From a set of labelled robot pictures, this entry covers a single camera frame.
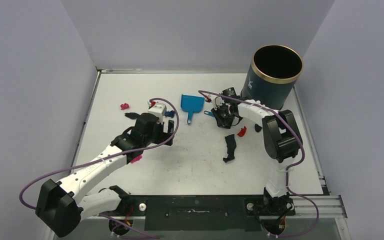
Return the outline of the blue plastic dustpan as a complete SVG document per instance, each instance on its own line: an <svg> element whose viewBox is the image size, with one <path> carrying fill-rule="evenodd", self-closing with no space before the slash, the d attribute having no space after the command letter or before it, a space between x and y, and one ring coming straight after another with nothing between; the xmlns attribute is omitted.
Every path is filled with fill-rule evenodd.
<svg viewBox="0 0 384 240"><path fill-rule="evenodd" d="M200 113L205 104L205 98L201 96L193 96L182 94L180 98L180 107L182 111L187 113L186 123L190 125L192 123L193 114Z"/></svg>

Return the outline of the blue hand brush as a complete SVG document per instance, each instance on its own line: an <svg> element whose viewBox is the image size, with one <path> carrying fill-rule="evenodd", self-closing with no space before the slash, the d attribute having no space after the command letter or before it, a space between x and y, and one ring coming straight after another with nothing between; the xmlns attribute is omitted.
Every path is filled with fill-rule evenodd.
<svg viewBox="0 0 384 240"><path fill-rule="evenodd" d="M203 113L204 113L205 115L207 115L207 116L214 117L214 114L213 114L211 111L207 111L207 110L205 110Z"/></svg>

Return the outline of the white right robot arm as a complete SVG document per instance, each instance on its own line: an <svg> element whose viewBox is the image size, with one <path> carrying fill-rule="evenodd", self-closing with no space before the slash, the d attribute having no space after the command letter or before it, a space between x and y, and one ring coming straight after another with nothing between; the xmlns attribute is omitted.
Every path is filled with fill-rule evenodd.
<svg viewBox="0 0 384 240"><path fill-rule="evenodd" d="M258 100L241 97L233 87L223 90L221 94L206 97L206 102L213 105L211 113L219 128L229 129L234 125L234 120L243 119L261 128L263 146L272 158L272 166L262 202L256 203L253 210L269 216L293 213L294 204L288 191L289 173L303 148L293 113L290 110L274 110Z"/></svg>

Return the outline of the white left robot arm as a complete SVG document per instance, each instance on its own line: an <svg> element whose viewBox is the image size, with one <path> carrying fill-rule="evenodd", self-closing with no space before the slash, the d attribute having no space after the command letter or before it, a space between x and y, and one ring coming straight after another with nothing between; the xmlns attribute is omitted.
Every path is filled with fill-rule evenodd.
<svg viewBox="0 0 384 240"><path fill-rule="evenodd" d="M70 234L81 221L103 212L124 215L129 210L128 194L110 186L90 194L97 184L114 171L131 163L144 151L171 146L179 123L154 113L142 113L133 126L116 136L101 155L91 162L74 166L74 173L58 180L45 181L39 192L35 214L60 238Z"/></svg>

